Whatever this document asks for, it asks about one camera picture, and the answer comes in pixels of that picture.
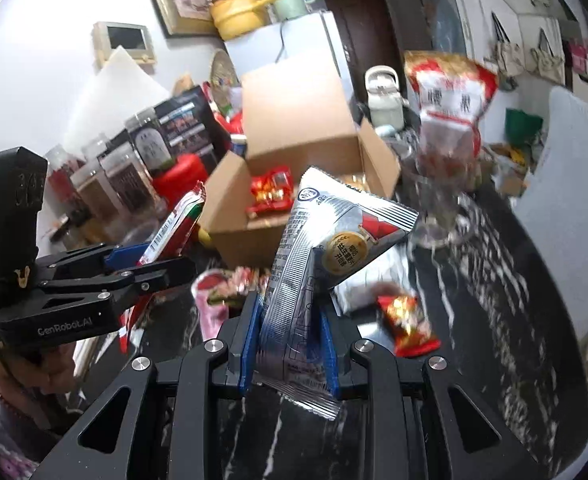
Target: yellow teapot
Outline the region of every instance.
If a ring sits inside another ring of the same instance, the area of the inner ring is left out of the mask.
[[[210,6],[214,25],[223,40],[237,38],[267,25],[263,7],[276,0],[218,0]]]

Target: silver screw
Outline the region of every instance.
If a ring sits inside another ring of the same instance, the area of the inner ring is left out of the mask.
[[[152,364],[152,362],[149,361],[147,357],[137,357],[132,361],[132,368],[137,372],[142,372],[143,370],[147,370],[150,364]]]
[[[205,350],[208,352],[218,352],[219,350],[222,350],[224,346],[225,343],[220,339],[210,339],[209,341],[205,341]]]
[[[440,355],[434,355],[429,358],[427,361],[430,368],[434,370],[444,370],[448,366],[448,362],[445,361],[445,357],[441,357]]]
[[[374,344],[369,339],[359,339],[354,343],[354,348],[359,352],[371,352],[374,349]]]

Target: red candy wrapper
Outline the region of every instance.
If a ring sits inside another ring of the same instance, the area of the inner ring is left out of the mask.
[[[378,304],[394,332],[397,357],[417,357],[440,348],[418,298],[407,293],[379,296]]]
[[[452,176],[476,158],[478,121],[498,76],[460,54],[405,52],[405,73],[421,107],[419,154],[426,176]]]
[[[169,214],[167,220],[163,222],[149,247],[138,260],[137,265],[151,264],[159,260],[181,256],[189,235],[203,212],[206,196],[203,183],[197,183],[196,187],[176,204],[176,207]],[[151,298],[151,294],[141,296],[135,306],[120,316],[122,325],[119,332],[120,349],[123,353],[126,353],[132,327],[144,312]]]
[[[279,166],[264,175],[251,177],[251,193],[255,204],[247,208],[249,218],[267,212],[289,211],[294,205],[294,182],[290,169]]]

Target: marble tabletop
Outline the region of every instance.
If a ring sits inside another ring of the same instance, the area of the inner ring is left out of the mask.
[[[578,347],[558,292],[508,206],[489,187],[473,198],[472,235],[440,250],[410,247],[409,278],[442,340],[437,352],[503,416],[552,478],[588,437]],[[209,254],[197,261],[199,270],[218,264]],[[160,362],[201,341],[198,311],[184,287],[151,310],[139,351]],[[90,370],[88,400],[126,362],[117,354],[106,354]],[[360,400],[343,402],[336,419],[326,420],[258,385],[242,400],[220,400],[223,478],[359,479],[363,407]]]

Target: wooden door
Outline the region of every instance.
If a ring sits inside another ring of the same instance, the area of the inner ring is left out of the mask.
[[[401,53],[385,0],[325,0],[343,41],[347,65],[359,101],[367,103],[365,72],[374,65],[387,65],[405,86]]]

